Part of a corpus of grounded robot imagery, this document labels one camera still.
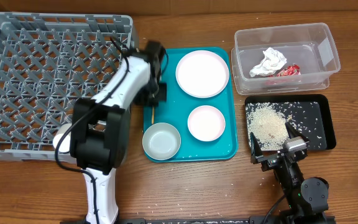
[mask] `crumpled paper towel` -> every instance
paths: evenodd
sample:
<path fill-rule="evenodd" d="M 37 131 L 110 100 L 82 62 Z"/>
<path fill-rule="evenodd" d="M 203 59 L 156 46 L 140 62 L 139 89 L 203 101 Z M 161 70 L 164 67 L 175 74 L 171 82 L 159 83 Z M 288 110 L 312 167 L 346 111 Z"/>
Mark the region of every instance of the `crumpled paper towel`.
<path fill-rule="evenodd" d="M 269 47 L 264 50 L 265 58 L 260 62 L 260 64 L 256 65 L 251 69 L 249 75 L 251 77 L 255 77 L 256 75 L 268 76 L 273 75 L 277 70 L 280 70 L 286 63 L 287 59 L 284 55 Z"/>

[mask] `clear plastic bin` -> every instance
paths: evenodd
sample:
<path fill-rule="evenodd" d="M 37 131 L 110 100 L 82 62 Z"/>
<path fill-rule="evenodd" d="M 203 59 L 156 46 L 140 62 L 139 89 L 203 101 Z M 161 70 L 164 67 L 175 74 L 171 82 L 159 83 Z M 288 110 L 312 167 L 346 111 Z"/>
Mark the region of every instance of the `clear plastic bin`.
<path fill-rule="evenodd" d="M 239 30 L 234 40 L 232 72 L 240 95 L 325 89 L 329 76 L 341 69 L 334 39 L 324 23 Z M 251 78 L 249 71 L 269 47 L 287 58 L 283 69 L 297 64 L 301 75 Z"/>

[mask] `wooden tabletop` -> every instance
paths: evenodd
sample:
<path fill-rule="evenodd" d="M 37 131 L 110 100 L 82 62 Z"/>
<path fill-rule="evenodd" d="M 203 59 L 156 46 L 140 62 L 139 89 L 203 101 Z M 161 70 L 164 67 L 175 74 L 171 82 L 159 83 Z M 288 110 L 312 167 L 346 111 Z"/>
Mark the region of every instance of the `wooden tabletop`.
<path fill-rule="evenodd" d="M 328 215 L 338 223 L 358 223 L 358 12 L 215 14 L 134 17 L 141 47 L 147 39 L 166 48 L 219 46 L 229 55 L 241 29 L 325 22 L 339 53 L 341 71 L 321 91 L 333 117 L 337 146 L 312 152 L 300 162 L 305 178 L 329 182 Z M 244 99 L 234 92 L 239 150 L 228 161 L 150 162 L 144 155 L 142 109 L 134 108 L 126 163 L 117 170 L 116 198 L 121 218 L 247 218 L 265 215 L 282 196 L 273 172 L 250 163 Z M 287 208 L 282 202 L 277 210 Z M 0 161 L 0 223 L 58 223 L 87 212 L 83 176 L 52 161 Z"/>

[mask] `blue tray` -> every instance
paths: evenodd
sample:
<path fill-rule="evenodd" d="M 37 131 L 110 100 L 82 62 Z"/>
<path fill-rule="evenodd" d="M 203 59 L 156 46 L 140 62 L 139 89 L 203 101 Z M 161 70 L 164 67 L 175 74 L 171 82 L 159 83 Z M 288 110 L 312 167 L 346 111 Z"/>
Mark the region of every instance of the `blue tray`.
<path fill-rule="evenodd" d="M 181 146 L 176 155 L 166 161 L 153 162 L 186 162 L 186 161 L 211 161 L 232 158 L 238 150 L 236 116 L 234 114 L 233 90 L 231 79 L 220 94 L 211 98 L 195 98 L 185 93 L 178 85 L 175 71 L 180 59 L 195 50 L 208 50 L 218 54 L 230 68 L 229 56 L 219 47 L 200 47 L 190 49 L 167 49 L 169 63 L 166 72 L 162 76 L 162 82 L 167 83 L 167 101 L 160 102 L 155 108 L 154 123 L 172 124 L 180 133 Z M 198 106 L 211 105 L 220 110 L 226 120 L 226 128 L 220 138 L 212 142 L 203 142 L 194 138 L 188 128 L 189 114 Z M 143 130 L 146 131 L 152 125 L 152 109 L 144 108 Z"/>

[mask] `gray plastic crate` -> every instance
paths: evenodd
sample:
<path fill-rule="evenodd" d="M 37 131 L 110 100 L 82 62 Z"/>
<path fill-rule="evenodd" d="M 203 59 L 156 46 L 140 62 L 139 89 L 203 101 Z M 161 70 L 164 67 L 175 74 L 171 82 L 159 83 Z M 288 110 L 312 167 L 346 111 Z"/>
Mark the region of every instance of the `gray plastic crate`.
<path fill-rule="evenodd" d="M 119 66 L 111 36 L 139 46 L 129 16 L 0 12 L 0 160 L 54 159 L 52 139 L 75 100 Z"/>

